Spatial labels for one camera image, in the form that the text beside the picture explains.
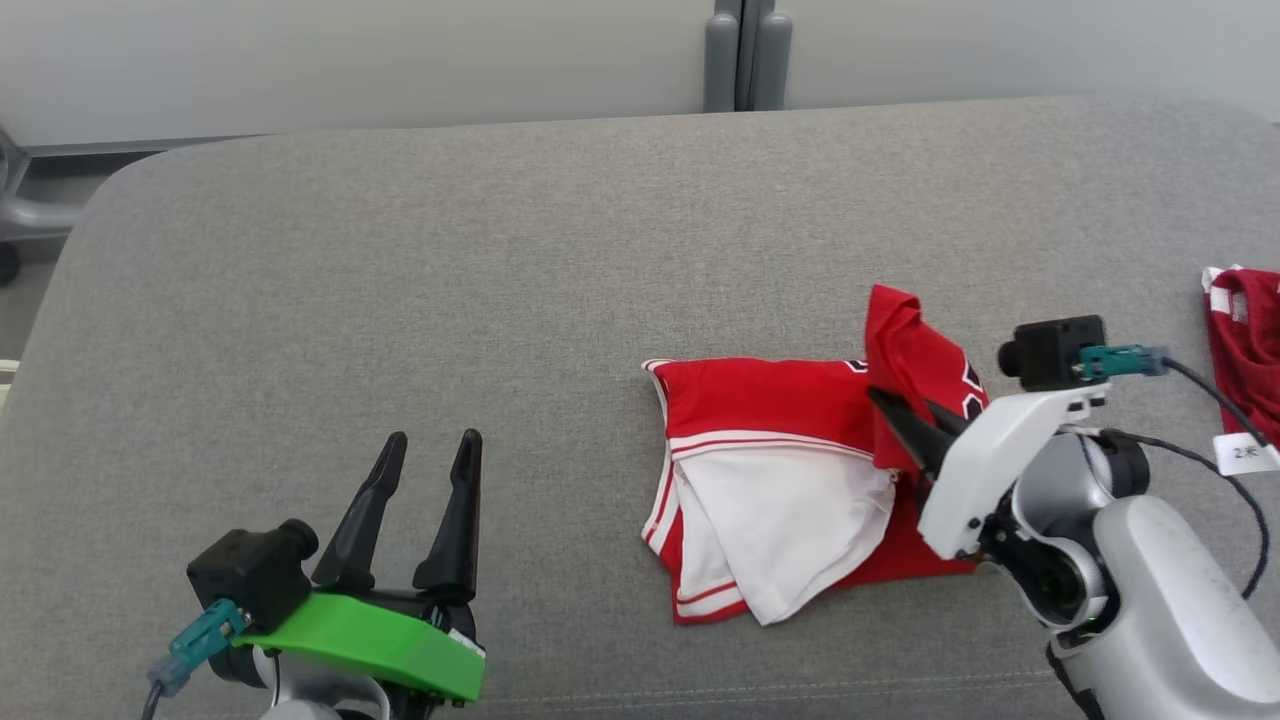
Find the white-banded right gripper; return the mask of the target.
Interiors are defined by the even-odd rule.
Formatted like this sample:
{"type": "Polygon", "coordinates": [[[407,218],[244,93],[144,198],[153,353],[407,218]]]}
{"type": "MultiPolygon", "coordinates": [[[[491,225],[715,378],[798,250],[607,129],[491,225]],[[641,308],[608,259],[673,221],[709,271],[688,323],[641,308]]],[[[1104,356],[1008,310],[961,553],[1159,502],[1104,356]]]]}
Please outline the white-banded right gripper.
{"type": "Polygon", "coordinates": [[[901,395],[876,387],[868,395],[920,474],[938,474],[916,529],[937,556],[955,559],[979,548],[980,529],[970,521],[984,521],[1057,430],[1088,418],[1092,402],[1110,391],[1087,386],[1010,395],[972,424],[932,400],[927,420],[901,395]]]}

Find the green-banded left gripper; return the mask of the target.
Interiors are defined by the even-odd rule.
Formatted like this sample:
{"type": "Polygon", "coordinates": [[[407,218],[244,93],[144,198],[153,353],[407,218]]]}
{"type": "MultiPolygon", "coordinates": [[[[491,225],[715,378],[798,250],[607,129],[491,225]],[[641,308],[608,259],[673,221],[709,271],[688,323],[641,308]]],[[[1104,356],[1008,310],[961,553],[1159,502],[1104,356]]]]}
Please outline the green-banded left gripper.
{"type": "Polygon", "coordinates": [[[474,703],[486,675],[470,603],[477,585],[483,436],[467,429],[451,497],[411,591],[378,591],[371,562],[408,438],[388,436],[312,571],[312,585],[242,607],[236,683],[289,703],[474,703]]]}

